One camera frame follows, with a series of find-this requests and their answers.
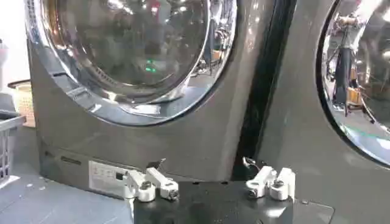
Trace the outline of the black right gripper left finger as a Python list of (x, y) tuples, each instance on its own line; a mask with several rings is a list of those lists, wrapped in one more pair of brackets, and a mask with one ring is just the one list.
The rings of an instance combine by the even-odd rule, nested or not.
[(123, 175), (124, 196), (140, 202), (152, 202), (157, 196), (168, 201), (179, 198), (179, 184), (160, 171), (165, 158), (150, 162), (144, 172), (131, 169)]

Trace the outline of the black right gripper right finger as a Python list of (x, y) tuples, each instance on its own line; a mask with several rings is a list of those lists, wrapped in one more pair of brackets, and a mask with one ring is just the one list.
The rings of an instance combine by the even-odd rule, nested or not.
[(277, 201), (285, 201), (289, 198), (295, 200), (296, 173), (292, 169), (283, 167), (280, 172), (277, 172), (271, 166), (259, 168), (253, 159), (246, 156), (242, 161), (246, 168), (257, 169), (256, 175), (246, 181), (246, 189), (252, 198), (261, 198), (269, 194)]

